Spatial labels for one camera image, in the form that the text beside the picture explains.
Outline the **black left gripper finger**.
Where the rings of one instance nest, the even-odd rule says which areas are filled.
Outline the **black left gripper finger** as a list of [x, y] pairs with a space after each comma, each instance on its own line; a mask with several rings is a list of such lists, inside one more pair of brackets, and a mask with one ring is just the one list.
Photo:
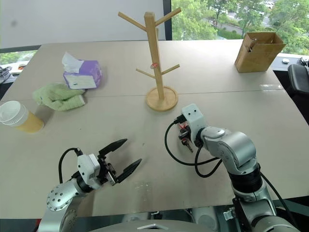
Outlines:
[[117, 140], [117, 141], [115, 141], [115, 142], [110, 143], [109, 145], [107, 145], [106, 147], [102, 148], [102, 149], [98, 152], [98, 156], [99, 156], [99, 157], [104, 157], [104, 156], [106, 156], [108, 153], [114, 152], [115, 150], [117, 150], [118, 148], [120, 148], [126, 141], [127, 141], [127, 138], [125, 138], [125, 139], [120, 139], [120, 140]]
[[126, 178], [128, 178], [139, 166], [141, 163], [142, 159], [138, 159], [135, 162], [131, 163], [129, 166], [127, 166], [123, 172], [117, 177], [116, 182], [117, 184], [120, 184], [123, 182]]

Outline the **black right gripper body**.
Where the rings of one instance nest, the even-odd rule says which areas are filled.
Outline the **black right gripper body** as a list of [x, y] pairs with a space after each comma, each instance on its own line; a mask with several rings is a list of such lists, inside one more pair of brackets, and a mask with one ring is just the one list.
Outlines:
[[189, 127], [180, 128], [180, 134], [178, 137], [181, 141], [191, 141], [191, 129]]

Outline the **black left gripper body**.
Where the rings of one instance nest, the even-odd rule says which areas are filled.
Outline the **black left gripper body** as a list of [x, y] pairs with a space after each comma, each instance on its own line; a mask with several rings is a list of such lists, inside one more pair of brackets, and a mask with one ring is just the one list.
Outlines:
[[109, 182], [112, 186], [118, 183], [116, 171], [111, 163], [106, 162], [106, 157], [98, 155], [100, 164], [99, 174], [97, 176], [99, 182], [103, 185]]

